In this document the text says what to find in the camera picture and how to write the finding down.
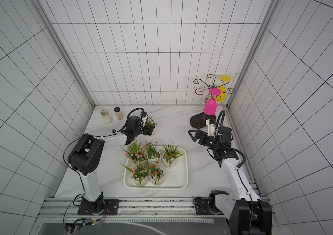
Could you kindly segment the white rectangular storage tray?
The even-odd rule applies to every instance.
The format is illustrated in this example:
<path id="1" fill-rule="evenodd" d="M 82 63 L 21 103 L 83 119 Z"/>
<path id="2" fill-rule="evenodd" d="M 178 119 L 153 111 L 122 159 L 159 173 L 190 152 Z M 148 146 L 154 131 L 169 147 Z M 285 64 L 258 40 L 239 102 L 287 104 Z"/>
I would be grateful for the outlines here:
<path id="1" fill-rule="evenodd" d="M 176 160 L 176 165 L 173 168 L 162 168 L 165 173 L 165 177 L 156 185 L 149 180 L 146 184 L 137 183 L 134 179 L 131 179 L 133 173 L 125 169 L 123 176 L 123 183 L 125 187 L 133 190 L 156 190 L 156 191 L 178 191 L 186 188 L 188 185 L 188 160 L 186 151 L 178 147 L 179 151 L 183 154 L 182 157 Z"/>

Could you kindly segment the pink flower white pot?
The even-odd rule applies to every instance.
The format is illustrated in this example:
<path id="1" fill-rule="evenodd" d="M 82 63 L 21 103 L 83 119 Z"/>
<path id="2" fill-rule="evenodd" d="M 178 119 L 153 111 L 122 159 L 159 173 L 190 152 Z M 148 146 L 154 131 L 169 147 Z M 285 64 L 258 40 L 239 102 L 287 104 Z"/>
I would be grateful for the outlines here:
<path id="1" fill-rule="evenodd" d="M 138 141 L 133 141 L 127 145 L 125 149 L 125 157 L 133 162 L 134 165 L 143 165 L 148 160 L 141 144 Z"/>

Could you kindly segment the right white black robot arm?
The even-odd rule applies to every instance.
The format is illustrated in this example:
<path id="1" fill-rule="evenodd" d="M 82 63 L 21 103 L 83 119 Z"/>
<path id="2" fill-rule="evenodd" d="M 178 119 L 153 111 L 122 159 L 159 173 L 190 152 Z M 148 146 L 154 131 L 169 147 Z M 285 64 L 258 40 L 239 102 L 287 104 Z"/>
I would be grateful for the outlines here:
<path id="1" fill-rule="evenodd" d="M 246 156 L 232 147 L 232 130 L 223 125 L 225 111 L 217 120 L 209 120 L 208 131 L 190 130 L 194 142 L 207 148 L 229 180 L 231 193 L 211 191 L 208 198 L 195 198 L 196 214 L 222 214 L 232 235 L 270 235 L 273 210 L 269 202 L 261 200 L 251 187 L 243 166 Z"/>

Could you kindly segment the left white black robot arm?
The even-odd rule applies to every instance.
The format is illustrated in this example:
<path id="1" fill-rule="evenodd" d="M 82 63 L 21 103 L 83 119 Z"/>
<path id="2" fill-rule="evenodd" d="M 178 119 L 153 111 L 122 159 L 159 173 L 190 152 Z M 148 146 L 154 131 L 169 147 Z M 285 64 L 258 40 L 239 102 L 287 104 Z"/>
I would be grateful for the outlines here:
<path id="1" fill-rule="evenodd" d="M 79 175 L 83 187 L 82 203 L 79 214 L 101 215 L 110 211 L 109 205 L 104 200 L 96 169 L 99 166 L 102 152 L 117 146 L 127 146 L 134 142 L 140 135 L 152 134 L 145 128 L 147 112 L 139 107 L 128 114 L 124 126 L 118 131 L 113 130 L 111 135 L 97 136 L 83 134 L 76 140 L 76 145 L 67 158 L 67 166 Z"/>

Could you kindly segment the red flower white pot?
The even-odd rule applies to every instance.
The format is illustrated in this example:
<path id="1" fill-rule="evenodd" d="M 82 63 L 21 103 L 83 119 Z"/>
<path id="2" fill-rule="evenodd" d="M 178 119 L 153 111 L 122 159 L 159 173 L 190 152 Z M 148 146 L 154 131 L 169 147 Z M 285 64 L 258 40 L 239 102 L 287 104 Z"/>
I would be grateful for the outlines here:
<path id="1" fill-rule="evenodd" d="M 147 141 L 146 145 L 144 146 L 146 154 L 147 154 L 147 161 L 149 164 L 154 164 L 156 166 L 161 165 L 161 153 L 157 149 L 157 143 L 155 144 Z"/>

